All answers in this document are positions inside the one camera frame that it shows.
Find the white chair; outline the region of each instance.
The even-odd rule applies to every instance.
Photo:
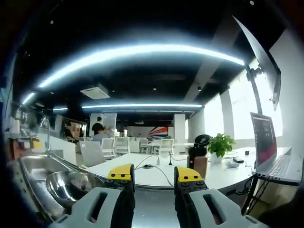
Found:
[[[86,167],[92,167],[105,162],[100,142],[80,141],[79,144]]]
[[[103,139],[101,142],[101,151],[105,159],[113,159],[116,157],[114,153],[114,138]]]
[[[139,153],[142,152],[149,152],[149,145],[148,145],[148,139],[147,138],[140,138],[139,141]]]
[[[159,148],[154,148],[154,153],[158,155],[169,155],[173,154],[173,143],[174,139],[162,139]]]
[[[130,153],[130,137],[116,137],[114,149],[117,155]]]

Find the ceiling beam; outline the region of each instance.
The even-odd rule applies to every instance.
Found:
[[[216,47],[219,50],[227,50],[233,46],[239,32],[239,26],[234,21],[231,14],[226,14],[217,28],[214,38],[211,41],[211,46]],[[197,97],[200,93],[198,87],[200,86],[203,88],[207,82],[209,82],[222,61],[223,60],[218,58],[206,58],[203,60],[195,79],[184,98],[184,102],[191,102]]]

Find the computer mouse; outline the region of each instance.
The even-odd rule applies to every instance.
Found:
[[[228,168],[237,168],[237,167],[239,166],[238,163],[235,163],[235,162],[233,162],[233,161],[228,161],[228,162],[226,163],[226,165],[228,166]]]

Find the air conditioner unit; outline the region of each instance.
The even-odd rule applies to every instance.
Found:
[[[80,90],[81,93],[90,97],[91,99],[105,99],[109,98],[108,91],[101,84],[96,85],[88,89]]]

